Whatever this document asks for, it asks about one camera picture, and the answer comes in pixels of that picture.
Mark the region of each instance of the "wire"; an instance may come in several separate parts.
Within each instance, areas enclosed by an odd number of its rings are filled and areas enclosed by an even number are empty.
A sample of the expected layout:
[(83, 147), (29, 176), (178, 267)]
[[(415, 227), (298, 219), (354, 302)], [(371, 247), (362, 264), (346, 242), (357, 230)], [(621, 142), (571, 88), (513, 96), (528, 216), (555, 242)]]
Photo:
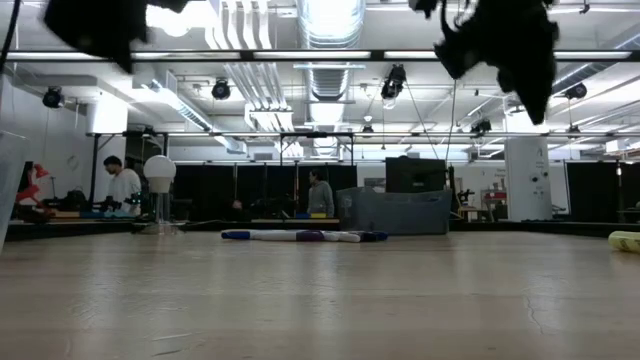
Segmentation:
[(449, 127), (449, 140), (447, 141), (447, 155), (444, 158), (445, 165), (449, 162), (449, 148), (451, 147), (451, 135), (453, 134), (453, 125), (456, 121), (456, 92), (458, 90), (458, 80), (453, 81), (453, 105), (451, 106), (451, 126)]
[(0, 54), (0, 75), (4, 72), (4, 64), (7, 62), (7, 56), (9, 56), (9, 49), (11, 48), (11, 41), (13, 41), (13, 34), (16, 31), (18, 24), (18, 15), (20, 15), (21, 0), (13, 1), (13, 11), (11, 12), (11, 19), (9, 20), (9, 27), (7, 28), (7, 35), (4, 38), (4, 45), (2, 46), (2, 54)]
[(438, 153), (436, 152), (436, 147), (431, 142), (431, 137), (429, 136), (429, 132), (427, 131), (427, 127), (424, 125), (424, 120), (422, 119), (422, 115), (420, 115), (420, 110), (418, 109), (418, 104), (416, 104), (416, 99), (413, 98), (413, 92), (411, 92), (411, 86), (409, 86), (409, 81), (407, 83), (407, 90), (409, 90), (409, 96), (411, 96), (411, 101), (413, 102), (413, 107), (416, 109), (416, 114), (418, 115), (418, 120), (420, 120), (420, 124), (422, 124), (422, 129), (424, 133), (427, 135), (427, 140), (429, 140), (429, 144), (431, 145), (431, 150), (433, 150), (433, 154), (436, 156), (436, 160), (440, 160), (438, 157)]

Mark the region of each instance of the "fluorescent light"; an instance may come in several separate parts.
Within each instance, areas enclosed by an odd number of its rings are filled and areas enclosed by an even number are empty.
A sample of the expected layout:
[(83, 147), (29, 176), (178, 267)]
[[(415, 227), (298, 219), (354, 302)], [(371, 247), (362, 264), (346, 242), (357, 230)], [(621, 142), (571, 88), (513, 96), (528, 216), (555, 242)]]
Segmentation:
[[(240, 53), (234, 51), (141, 51), (131, 53), (138, 62), (165, 59), (167, 61), (240, 60)], [(7, 61), (69, 61), (106, 62), (108, 60), (77, 51), (10, 51)]]
[[(561, 14), (579, 14), (581, 11), (584, 11), (582, 8), (567, 8), (567, 9), (551, 9), (549, 10), (549, 14), (551, 15), (561, 15)], [(589, 12), (600, 12), (600, 13), (637, 13), (640, 12), (639, 9), (624, 9), (624, 8), (612, 8), (612, 7), (591, 7)]]
[(74, 51), (11, 51), (7, 55), (7, 61), (97, 61), (100, 58)]
[(496, 155), (498, 155), (498, 154), (500, 154), (500, 153), (502, 153), (502, 152), (504, 152), (504, 149), (494, 151), (494, 152), (492, 152), (492, 153), (491, 153), (491, 154), (489, 154), (489, 155), (479, 155), (479, 157), (481, 157), (481, 158), (492, 158), (492, 157), (494, 157), (494, 156), (496, 156)]
[(296, 70), (363, 70), (363, 64), (293, 64)]
[(554, 54), (557, 60), (622, 60), (631, 56), (631, 51), (556, 51)]
[(169, 137), (209, 137), (209, 133), (169, 133)]
[(141, 51), (131, 54), (134, 60), (166, 59), (175, 61), (185, 60), (240, 60), (240, 53), (236, 51), (172, 51), (153, 52)]
[(310, 50), (310, 51), (257, 51), (254, 58), (259, 60), (282, 60), (282, 59), (368, 59), (371, 56), (369, 51), (344, 51), (344, 50)]
[(401, 59), (437, 59), (434, 51), (385, 51), (384, 58), (389, 60)]
[(280, 133), (260, 133), (260, 132), (246, 132), (246, 133), (220, 133), (220, 136), (231, 137), (280, 137)]

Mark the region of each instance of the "white globe lamp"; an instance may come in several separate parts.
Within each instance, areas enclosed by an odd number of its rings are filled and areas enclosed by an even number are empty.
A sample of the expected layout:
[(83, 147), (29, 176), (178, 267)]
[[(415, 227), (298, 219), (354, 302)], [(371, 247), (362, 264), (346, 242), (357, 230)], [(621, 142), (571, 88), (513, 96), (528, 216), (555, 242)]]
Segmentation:
[(144, 164), (144, 176), (149, 180), (149, 191), (168, 194), (176, 177), (176, 165), (164, 155), (156, 155)]

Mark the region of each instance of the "white wall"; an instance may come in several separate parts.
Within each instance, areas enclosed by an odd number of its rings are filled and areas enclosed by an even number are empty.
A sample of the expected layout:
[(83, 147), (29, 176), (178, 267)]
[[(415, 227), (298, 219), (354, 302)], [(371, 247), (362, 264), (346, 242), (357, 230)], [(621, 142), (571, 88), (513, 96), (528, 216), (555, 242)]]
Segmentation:
[[(42, 164), (55, 177), (58, 197), (77, 187), (88, 196), (93, 145), (85, 136), (85, 117), (78, 116), (76, 122), (75, 112), (47, 109), (42, 97), (15, 88), (7, 77), (2, 81), (0, 130), (29, 140), (27, 161)], [(41, 198), (53, 196), (51, 180), (44, 178), (39, 184)]]

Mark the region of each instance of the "yellow object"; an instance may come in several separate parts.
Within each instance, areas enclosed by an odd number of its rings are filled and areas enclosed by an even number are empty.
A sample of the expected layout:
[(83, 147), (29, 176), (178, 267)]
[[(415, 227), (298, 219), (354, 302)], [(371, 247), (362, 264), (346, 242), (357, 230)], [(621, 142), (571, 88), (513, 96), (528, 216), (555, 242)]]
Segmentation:
[(609, 235), (609, 245), (620, 251), (640, 254), (640, 233), (616, 231)]

